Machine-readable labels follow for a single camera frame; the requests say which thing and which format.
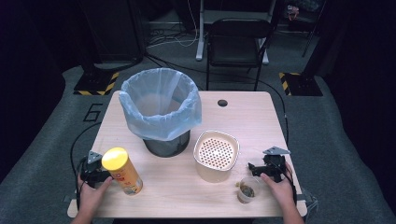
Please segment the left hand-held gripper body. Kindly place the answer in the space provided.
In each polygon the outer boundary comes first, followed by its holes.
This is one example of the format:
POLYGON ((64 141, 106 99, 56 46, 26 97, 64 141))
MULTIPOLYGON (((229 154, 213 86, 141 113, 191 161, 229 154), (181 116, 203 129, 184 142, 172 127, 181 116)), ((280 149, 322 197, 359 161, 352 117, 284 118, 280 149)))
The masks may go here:
POLYGON ((90 151, 86 157, 82 159, 79 169, 80 178, 87 182, 92 188, 97 183, 101 183, 101 176, 109 174, 109 171, 102 169, 103 156, 97 152, 90 151))

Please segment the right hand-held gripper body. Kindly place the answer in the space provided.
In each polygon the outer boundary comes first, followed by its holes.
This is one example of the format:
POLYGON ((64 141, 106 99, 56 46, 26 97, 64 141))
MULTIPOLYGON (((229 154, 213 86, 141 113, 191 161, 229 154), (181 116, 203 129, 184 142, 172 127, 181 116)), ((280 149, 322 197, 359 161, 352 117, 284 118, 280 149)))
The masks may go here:
POLYGON ((280 182, 281 176, 287 170, 285 156, 290 154, 290 151, 280 147, 270 147, 265 149, 263 154, 264 168, 262 172, 271 176, 276 183, 280 182))

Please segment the yellow chip can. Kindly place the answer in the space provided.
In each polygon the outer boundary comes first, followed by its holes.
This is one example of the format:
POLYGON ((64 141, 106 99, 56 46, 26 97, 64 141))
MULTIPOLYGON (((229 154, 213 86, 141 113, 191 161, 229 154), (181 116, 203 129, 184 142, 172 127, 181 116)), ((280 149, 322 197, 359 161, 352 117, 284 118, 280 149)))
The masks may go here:
POLYGON ((127 195, 136 195, 143 188, 143 181, 123 147, 109 149, 102 158, 102 166, 110 172, 127 195))

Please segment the clear plastic cup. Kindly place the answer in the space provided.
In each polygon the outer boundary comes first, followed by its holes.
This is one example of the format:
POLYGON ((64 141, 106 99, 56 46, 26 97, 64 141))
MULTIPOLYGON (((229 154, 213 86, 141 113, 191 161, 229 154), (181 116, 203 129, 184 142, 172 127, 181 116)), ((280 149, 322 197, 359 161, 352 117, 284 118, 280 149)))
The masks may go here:
POLYGON ((240 203, 251 203, 260 193, 261 184, 256 177, 245 177, 238 182, 237 199, 240 203))

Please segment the beige strainer container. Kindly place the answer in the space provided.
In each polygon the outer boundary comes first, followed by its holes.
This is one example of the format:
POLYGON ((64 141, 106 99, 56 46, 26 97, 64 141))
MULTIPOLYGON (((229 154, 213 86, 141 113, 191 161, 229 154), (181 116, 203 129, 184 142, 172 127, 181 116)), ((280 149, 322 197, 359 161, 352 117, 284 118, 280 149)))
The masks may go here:
POLYGON ((215 130, 204 131, 193 151, 198 175, 209 183, 225 181, 236 164, 239 150, 235 137, 215 130))

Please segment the dark mesh waste bin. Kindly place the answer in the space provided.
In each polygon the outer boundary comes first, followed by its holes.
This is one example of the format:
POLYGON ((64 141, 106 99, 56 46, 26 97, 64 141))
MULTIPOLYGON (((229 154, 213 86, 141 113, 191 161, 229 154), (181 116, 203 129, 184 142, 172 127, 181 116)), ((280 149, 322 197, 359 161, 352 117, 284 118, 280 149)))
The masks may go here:
POLYGON ((190 142, 191 132, 187 131, 171 141, 144 140, 148 151, 162 158, 174 157, 183 152, 190 142))

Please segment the light blue bin bag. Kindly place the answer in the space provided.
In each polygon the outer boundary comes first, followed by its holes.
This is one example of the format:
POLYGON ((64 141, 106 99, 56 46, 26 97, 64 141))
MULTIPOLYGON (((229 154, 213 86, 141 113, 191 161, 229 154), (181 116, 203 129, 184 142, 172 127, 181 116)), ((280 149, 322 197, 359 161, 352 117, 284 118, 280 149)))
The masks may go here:
POLYGON ((145 140, 170 141, 202 123, 196 84, 174 69, 131 76, 122 83, 119 99, 129 130, 145 140))

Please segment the person's left hand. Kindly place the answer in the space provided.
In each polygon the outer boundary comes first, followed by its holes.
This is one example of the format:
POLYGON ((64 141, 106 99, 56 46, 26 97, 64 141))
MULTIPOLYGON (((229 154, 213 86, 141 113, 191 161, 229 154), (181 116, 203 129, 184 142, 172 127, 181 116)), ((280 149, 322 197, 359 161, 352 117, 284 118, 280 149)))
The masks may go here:
POLYGON ((80 178, 78 179, 78 186, 80 187, 78 217, 83 217, 85 219, 93 218, 96 210, 102 203, 106 190, 111 185, 112 181, 113 178, 110 176, 98 189, 95 189, 87 185, 80 178))

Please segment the person's right hand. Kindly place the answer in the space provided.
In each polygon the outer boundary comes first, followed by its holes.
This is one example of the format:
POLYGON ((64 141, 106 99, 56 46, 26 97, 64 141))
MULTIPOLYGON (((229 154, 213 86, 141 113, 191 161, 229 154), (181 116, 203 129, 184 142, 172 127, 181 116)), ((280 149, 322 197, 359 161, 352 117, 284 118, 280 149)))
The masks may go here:
POLYGON ((293 188, 290 183, 292 178, 292 171, 288 163, 286 163, 286 167, 287 167, 286 177, 278 183, 276 183, 268 175, 261 174, 261 179, 270 188, 280 208, 282 205, 292 204, 292 203, 294 203, 294 205, 296 206, 293 199, 293 188))

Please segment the black striped stand base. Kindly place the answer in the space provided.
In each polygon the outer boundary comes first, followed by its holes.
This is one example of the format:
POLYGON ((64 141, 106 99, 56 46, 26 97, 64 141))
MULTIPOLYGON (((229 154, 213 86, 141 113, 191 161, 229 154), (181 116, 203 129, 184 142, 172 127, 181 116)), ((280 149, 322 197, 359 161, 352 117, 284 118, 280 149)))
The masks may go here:
POLYGON ((288 96, 322 96, 318 83, 313 77, 299 73, 279 73, 282 88, 288 96))
POLYGON ((115 86, 119 72, 95 71, 85 72, 74 88, 78 95, 108 95, 115 86))

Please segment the black folding chair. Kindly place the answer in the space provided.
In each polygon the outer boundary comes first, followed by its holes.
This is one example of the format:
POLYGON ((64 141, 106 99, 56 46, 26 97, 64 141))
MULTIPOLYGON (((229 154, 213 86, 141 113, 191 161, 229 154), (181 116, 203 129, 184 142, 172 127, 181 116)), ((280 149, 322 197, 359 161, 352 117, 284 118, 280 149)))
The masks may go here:
POLYGON ((227 18, 214 21, 207 35, 206 88, 209 89, 210 67, 256 68, 253 90, 257 90, 262 60, 274 31, 263 19, 227 18))

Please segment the grey table bracket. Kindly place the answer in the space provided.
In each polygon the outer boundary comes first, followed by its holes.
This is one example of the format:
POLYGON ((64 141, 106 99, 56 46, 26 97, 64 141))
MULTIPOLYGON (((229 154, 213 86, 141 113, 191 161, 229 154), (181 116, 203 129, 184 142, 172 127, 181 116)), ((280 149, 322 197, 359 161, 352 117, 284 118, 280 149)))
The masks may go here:
POLYGON ((306 217, 309 217, 312 212, 316 212, 318 210, 318 199, 312 193, 305 191, 301 194, 297 195, 298 202, 305 202, 307 213, 306 217))

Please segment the white desk frame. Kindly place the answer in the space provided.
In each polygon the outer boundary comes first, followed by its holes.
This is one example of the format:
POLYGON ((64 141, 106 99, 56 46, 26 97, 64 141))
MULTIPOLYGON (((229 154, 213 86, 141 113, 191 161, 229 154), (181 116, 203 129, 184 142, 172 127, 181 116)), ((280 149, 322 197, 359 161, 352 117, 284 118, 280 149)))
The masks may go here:
POLYGON ((218 19, 274 20, 276 5, 281 0, 199 0, 197 49, 195 60, 200 62, 205 54, 205 25, 218 19))

